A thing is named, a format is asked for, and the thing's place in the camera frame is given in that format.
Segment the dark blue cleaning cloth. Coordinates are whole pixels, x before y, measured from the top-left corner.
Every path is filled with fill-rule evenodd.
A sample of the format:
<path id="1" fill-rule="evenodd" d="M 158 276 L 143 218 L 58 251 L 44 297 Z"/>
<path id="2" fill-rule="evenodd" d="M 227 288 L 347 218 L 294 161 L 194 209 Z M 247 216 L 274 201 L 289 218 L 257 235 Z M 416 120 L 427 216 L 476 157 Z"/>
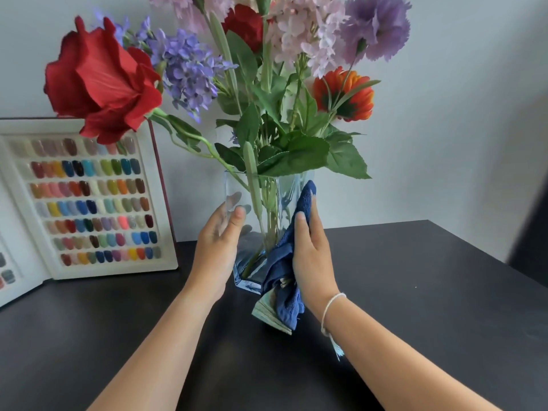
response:
<path id="1" fill-rule="evenodd" d="M 298 213 L 303 213 L 306 222 L 310 222 L 312 197 L 316 193 L 316 185 L 308 180 L 297 200 L 288 228 L 266 258 L 261 298 L 252 311 L 256 318 L 289 335 L 297 327 L 298 316 L 305 311 L 293 268 L 295 220 Z"/>

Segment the blue violet hydrangea flower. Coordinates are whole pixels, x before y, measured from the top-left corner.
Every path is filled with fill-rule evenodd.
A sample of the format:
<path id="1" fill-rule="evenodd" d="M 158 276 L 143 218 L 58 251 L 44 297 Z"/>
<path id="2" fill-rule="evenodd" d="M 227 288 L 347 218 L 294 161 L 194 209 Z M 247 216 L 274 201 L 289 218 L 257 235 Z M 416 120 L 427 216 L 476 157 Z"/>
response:
<path id="1" fill-rule="evenodd" d="M 215 81 L 238 65 L 215 54 L 193 32 L 179 28 L 174 35 L 167 35 L 162 29 L 153 33 L 150 59 L 154 66 L 162 68 L 163 86 L 173 106 L 200 123 L 201 110 L 208 110 L 218 97 Z"/>

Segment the orange gerbera flower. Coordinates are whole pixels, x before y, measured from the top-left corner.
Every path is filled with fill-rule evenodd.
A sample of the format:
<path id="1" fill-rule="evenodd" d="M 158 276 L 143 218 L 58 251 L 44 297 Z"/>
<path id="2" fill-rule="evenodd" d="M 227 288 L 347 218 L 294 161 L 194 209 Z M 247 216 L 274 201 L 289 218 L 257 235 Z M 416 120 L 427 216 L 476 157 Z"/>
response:
<path id="1" fill-rule="evenodd" d="M 368 76 L 338 67 L 312 83 L 312 96 L 320 111 L 346 122 L 367 120 L 373 112 L 373 85 Z"/>

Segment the person's left forearm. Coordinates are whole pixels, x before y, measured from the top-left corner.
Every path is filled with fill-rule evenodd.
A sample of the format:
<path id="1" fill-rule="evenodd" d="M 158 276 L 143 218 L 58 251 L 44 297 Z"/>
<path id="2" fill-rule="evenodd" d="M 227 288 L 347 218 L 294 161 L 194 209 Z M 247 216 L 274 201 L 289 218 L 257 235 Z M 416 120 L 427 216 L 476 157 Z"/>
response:
<path id="1" fill-rule="evenodd" d="M 186 284 L 86 411 L 175 411 L 205 321 L 226 284 Z"/>

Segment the small blue flower sprig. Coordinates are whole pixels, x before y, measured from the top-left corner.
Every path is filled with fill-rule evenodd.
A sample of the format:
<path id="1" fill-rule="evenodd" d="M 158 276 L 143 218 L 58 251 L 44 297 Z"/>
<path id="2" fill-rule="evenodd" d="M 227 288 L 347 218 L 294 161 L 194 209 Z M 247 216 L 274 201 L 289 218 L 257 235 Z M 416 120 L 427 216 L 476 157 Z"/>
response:
<path id="1" fill-rule="evenodd" d="M 92 28 L 105 28 L 105 20 L 109 20 L 114 27 L 114 39 L 121 47 L 128 49 L 136 47 L 147 54 L 152 53 L 150 41 L 154 40 L 154 33 L 151 29 L 150 17 L 146 16 L 139 27 L 134 27 L 128 15 L 124 15 L 121 21 L 115 20 L 114 16 L 96 9 L 94 11 L 95 22 Z"/>

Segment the pink hydrangea flower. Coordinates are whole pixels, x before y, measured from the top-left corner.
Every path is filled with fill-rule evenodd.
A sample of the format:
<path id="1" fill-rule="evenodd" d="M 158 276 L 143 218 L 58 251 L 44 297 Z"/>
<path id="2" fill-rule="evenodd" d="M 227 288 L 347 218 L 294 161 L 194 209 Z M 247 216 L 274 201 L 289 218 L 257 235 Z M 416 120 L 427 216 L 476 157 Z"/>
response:
<path id="1" fill-rule="evenodd" d="M 268 20 L 273 62 L 293 69 L 301 60 L 315 78 L 337 67 L 335 45 L 347 20 L 343 0 L 275 0 Z"/>

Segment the person's right hand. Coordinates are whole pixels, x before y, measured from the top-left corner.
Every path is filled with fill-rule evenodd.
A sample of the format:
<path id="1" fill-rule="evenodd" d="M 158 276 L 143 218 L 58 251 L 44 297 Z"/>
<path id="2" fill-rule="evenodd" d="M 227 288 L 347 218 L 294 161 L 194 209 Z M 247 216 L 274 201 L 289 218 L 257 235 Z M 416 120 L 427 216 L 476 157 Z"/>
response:
<path id="1" fill-rule="evenodd" d="M 310 194 L 310 215 L 306 218 L 310 229 L 311 248 L 304 257 L 294 257 L 294 276 L 305 306 L 319 321 L 332 297 L 339 294 L 329 241 L 326 237 L 316 204 Z"/>

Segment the blue square glass vase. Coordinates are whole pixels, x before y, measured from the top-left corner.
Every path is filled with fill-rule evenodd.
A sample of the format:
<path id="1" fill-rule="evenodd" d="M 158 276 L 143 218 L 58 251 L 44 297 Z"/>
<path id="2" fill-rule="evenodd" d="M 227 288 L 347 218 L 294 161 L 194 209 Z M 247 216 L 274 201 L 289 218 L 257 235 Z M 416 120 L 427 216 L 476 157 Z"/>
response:
<path id="1" fill-rule="evenodd" d="M 315 171 L 270 178 L 257 176 L 255 192 L 248 188 L 245 173 L 224 173 L 226 217 L 236 207 L 246 210 L 245 224 L 237 244 L 233 277 L 238 288 L 261 293 L 269 252 L 289 228 L 297 201 Z"/>

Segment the rows of coloured nail samples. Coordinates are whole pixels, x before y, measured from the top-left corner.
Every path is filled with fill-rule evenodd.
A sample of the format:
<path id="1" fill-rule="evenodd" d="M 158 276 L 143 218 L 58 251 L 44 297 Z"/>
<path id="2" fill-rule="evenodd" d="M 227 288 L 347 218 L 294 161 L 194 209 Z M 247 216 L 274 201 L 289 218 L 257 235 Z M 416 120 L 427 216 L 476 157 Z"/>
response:
<path id="1" fill-rule="evenodd" d="M 0 135 L 0 169 L 55 279 L 152 269 L 162 237 L 135 135 Z"/>

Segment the red carnation flower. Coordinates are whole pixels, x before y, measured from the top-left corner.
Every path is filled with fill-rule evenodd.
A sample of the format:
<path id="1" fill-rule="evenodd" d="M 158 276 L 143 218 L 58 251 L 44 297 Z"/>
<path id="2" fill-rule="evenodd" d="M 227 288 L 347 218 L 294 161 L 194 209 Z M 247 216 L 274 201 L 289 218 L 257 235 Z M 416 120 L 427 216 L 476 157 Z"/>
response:
<path id="1" fill-rule="evenodd" d="M 231 8 L 221 23 L 224 33 L 232 31 L 250 47 L 253 53 L 258 53 L 263 47 L 264 22 L 262 16 L 251 7 L 236 4 Z"/>

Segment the green leaves and stems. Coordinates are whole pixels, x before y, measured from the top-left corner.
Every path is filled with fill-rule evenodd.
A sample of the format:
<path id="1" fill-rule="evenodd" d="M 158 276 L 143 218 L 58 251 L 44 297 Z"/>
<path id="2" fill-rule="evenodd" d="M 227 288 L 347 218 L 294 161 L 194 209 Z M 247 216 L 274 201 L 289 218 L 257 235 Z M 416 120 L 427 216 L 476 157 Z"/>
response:
<path id="1" fill-rule="evenodd" d="M 237 34 L 224 33 L 224 20 L 213 14 L 209 16 L 209 29 L 196 34 L 215 54 L 238 65 L 215 81 L 219 92 L 214 102 L 232 116 L 218 119 L 216 124 L 218 128 L 231 128 L 233 145 L 214 144 L 192 125 L 160 110 L 155 110 L 151 119 L 165 127 L 175 145 L 216 160 L 230 173 L 245 173 L 250 192 L 255 192 L 257 176 L 277 178 L 324 167 L 351 178 L 368 179 L 365 161 L 352 143 L 356 134 L 336 130 L 333 123 L 338 118 L 318 109 L 312 96 L 315 77 L 310 70 L 301 60 L 288 69 L 271 59 L 266 34 L 274 3 L 235 0 L 235 5 L 247 5 L 263 18 L 263 47 L 256 54 Z M 338 36 L 338 65 L 334 70 L 353 70 L 354 64 L 340 58 L 340 45 Z"/>

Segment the person's right forearm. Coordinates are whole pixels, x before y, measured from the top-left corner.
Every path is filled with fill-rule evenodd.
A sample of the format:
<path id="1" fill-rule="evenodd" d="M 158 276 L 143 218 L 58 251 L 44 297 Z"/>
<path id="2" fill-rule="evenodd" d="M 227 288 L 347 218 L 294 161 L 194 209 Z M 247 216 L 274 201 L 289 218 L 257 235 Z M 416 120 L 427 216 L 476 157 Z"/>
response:
<path id="1" fill-rule="evenodd" d="M 320 322 L 385 411 L 502 411 L 341 293 Z"/>

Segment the pale pink flower cluster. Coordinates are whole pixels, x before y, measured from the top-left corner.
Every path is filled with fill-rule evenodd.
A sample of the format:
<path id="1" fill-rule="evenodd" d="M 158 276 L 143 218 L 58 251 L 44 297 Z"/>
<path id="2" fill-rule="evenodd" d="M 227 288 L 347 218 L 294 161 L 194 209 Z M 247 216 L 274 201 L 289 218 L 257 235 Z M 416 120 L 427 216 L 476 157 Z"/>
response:
<path id="1" fill-rule="evenodd" d="M 148 0 L 155 7 L 171 6 L 181 28 L 196 33 L 205 33 L 211 14 L 223 21 L 235 0 Z"/>

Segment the large red artificial rose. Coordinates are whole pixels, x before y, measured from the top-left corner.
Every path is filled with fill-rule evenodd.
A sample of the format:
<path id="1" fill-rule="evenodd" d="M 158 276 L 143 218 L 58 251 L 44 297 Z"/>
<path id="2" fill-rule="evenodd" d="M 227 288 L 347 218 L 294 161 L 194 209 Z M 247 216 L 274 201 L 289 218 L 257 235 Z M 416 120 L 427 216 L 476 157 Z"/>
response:
<path id="1" fill-rule="evenodd" d="M 122 47 L 110 19 L 92 31 L 80 16 L 74 24 L 75 31 L 61 41 L 58 59 L 45 67 L 43 90 L 58 117 L 84 120 L 82 136 L 114 144 L 129 130 L 137 131 L 161 105 L 156 87 L 161 76 L 144 51 Z"/>

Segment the purple carnation flower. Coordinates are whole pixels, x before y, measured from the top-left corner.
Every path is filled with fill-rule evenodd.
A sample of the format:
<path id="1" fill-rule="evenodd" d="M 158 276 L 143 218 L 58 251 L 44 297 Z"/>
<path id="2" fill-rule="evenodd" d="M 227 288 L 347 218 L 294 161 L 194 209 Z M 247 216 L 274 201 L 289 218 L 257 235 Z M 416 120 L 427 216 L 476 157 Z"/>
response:
<path id="1" fill-rule="evenodd" d="M 411 8 L 407 0 L 346 0 L 340 58 L 348 65 L 363 59 L 390 61 L 409 39 Z"/>

